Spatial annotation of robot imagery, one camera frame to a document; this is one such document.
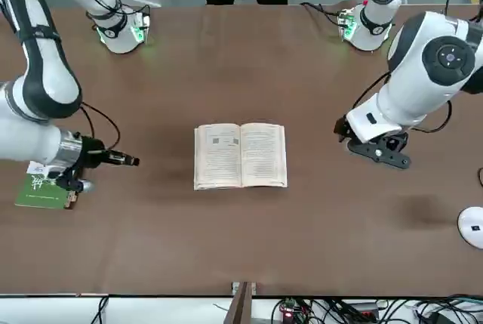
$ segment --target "green led light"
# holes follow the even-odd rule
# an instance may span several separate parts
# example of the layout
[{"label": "green led light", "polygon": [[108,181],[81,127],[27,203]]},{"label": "green led light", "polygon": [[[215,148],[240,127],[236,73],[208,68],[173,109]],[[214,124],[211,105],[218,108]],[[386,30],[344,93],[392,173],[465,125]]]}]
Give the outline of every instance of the green led light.
[{"label": "green led light", "polygon": [[357,28],[357,22],[354,21],[353,17],[349,17],[345,20],[347,28],[344,29],[344,38],[351,39],[354,35],[355,29]]},{"label": "green led light", "polygon": [[131,31],[132,31],[134,38],[136,39],[137,42],[143,42],[144,41],[144,31],[141,28],[131,27]]},{"label": "green led light", "polygon": [[106,42],[104,41],[104,38],[103,38],[103,34],[100,32],[100,30],[98,28],[96,28],[96,31],[97,31],[97,34],[99,35],[100,37],[100,41],[103,43],[103,44],[106,44]]}]

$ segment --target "book page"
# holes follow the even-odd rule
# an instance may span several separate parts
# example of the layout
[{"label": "book page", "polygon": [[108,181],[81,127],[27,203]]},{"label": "book page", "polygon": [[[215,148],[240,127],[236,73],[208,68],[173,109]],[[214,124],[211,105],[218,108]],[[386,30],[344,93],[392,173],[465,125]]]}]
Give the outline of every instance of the book page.
[{"label": "book page", "polygon": [[241,132],[242,186],[287,186],[285,130],[271,124],[245,124]]},{"label": "book page", "polygon": [[240,127],[202,125],[195,129],[195,190],[242,186]]}]

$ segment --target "green book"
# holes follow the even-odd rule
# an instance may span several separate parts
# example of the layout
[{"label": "green book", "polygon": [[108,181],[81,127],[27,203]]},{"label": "green book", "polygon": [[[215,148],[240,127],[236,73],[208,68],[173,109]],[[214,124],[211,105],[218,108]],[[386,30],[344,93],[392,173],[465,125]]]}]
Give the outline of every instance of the green book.
[{"label": "green book", "polygon": [[77,195],[57,186],[55,179],[44,176],[44,171],[44,165],[30,162],[26,179],[15,205],[36,208],[71,208]]}]

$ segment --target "table surface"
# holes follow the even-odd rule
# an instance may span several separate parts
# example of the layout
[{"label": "table surface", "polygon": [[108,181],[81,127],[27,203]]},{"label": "table surface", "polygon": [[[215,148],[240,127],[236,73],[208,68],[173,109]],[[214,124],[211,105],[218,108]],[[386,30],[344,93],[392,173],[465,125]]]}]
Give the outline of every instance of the table surface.
[{"label": "table surface", "polygon": [[[441,8],[405,6],[397,27],[425,9]],[[123,56],[83,11],[54,18],[85,101],[117,121],[118,148],[141,165],[92,171],[96,190],[53,211],[16,207],[26,164],[2,162],[0,292],[221,295],[250,280],[267,295],[483,294],[483,254],[456,226],[483,197],[480,98],[456,97],[442,132],[412,133],[413,164],[399,171],[349,154],[332,133],[386,71],[389,43],[356,51],[300,6],[210,6],[153,11],[149,44]],[[0,36],[2,79],[13,79],[23,54],[4,20]],[[253,121],[285,126],[289,188],[194,192],[193,128]],[[88,133],[80,113],[58,123]]]}]

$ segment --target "metal bracket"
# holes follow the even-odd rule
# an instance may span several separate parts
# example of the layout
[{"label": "metal bracket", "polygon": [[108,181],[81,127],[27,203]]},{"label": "metal bracket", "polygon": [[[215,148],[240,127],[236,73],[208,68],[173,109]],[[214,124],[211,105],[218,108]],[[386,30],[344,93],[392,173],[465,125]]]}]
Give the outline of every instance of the metal bracket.
[{"label": "metal bracket", "polygon": [[408,143],[408,133],[381,137],[377,141],[361,143],[357,139],[351,139],[347,148],[361,156],[367,156],[376,163],[391,165],[400,169],[407,169],[411,165],[411,159],[400,153]]}]

